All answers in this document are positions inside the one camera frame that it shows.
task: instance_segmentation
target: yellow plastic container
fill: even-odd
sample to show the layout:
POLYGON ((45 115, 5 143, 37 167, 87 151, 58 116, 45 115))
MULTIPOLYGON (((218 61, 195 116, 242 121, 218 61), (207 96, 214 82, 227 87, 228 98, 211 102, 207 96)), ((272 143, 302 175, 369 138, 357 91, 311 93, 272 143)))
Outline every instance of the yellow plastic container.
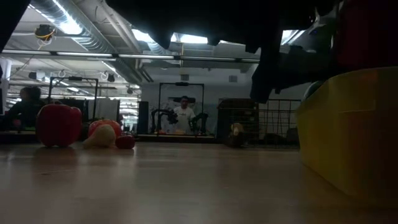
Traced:
POLYGON ((398 67, 329 79, 297 110, 303 163, 344 193, 398 205, 398 67))

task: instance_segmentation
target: man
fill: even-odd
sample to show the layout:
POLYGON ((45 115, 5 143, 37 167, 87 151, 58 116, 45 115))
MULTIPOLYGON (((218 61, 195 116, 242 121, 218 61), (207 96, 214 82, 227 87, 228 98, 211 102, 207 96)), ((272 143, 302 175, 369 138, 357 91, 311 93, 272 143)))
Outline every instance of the man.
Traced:
POLYGON ((37 87, 25 87, 21 89, 19 96, 21 101, 14 104, 4 116, 1 129, 11 128, 14 119, 21 120, 22 127, 18 127, 19 129, 35 127, 37 114, 45 105, 40 100, 41 90, 37 87))
POLYGON ((183 131, 185 134, 192 134, 189 121, 195 117, 195 114, 191 108, 188 107, 187 96, 181 97, 181 105, 174 108, 174 113, 178 115, 178 123, 176 124, 176 130, 183 131))

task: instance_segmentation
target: toy fruit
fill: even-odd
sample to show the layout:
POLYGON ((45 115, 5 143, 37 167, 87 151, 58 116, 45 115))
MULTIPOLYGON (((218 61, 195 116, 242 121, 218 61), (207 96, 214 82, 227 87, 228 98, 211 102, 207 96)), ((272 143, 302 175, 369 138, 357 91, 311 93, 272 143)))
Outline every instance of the toy fruit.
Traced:
POLYGON ((136 145, 136 140, 133 136, 121 136, 115 143, 119 149, 132 149, 136 145))
POLYGON ((81 111, 67 105, 44 106, 36 119, 36 135, 45 146, 67 147, 81 131, 81 111))
POLYGON ((93 147, 111 147, 116 140, 113 127, 109 124, 102 124, 98 126, 93 134, 83 142, 85 149, 93 147))
POLYGON ((122 129, 121 129, 119 123, 117 123, 116 121, 109 120, 109 119, 104 119, 104 120, 94 121, 90 124, 90 126, 88 127, 88 137, 90 137, 93 134, 94 130, 98 126, 103 125, 103 124, 110 125, 113 128, 116 137, 119 137, 122 134, 122 129))

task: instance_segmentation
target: red bell pepper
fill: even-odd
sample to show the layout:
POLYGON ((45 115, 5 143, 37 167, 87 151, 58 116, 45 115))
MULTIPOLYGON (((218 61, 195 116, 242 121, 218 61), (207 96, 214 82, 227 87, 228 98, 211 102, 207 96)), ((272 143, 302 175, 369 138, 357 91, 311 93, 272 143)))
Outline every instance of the red bell pepper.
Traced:
POLYGON ((37 115, 36 135, 47 147, 67 147, 81 131, 81 111, 67 105, 46 105, 37 115))

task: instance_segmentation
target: overhead camera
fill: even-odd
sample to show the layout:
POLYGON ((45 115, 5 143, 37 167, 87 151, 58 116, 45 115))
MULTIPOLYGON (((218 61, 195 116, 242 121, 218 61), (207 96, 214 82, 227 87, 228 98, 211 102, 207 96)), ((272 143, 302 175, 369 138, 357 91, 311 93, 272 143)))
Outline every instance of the overhead camera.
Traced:
POLYGON ((108 75, 108 82, 114 82, 115 78, 114 78, 114 74, 109 74, 108 75))
POLYGON ((128 93, 128 94, 133 94, 133 93, 134 93, 131 87, 128 87, 128 88, 127 88, 127 93, 128 93))
POLYGON ((50 25, 47 24, 41 24, 39 25, 39 28, 36 28, 35 30, 35 36, 36 38, 43 40, 43 41, 49 41, 51 40, 52 36, 54 35, 55 29, 51 27, 50 25))

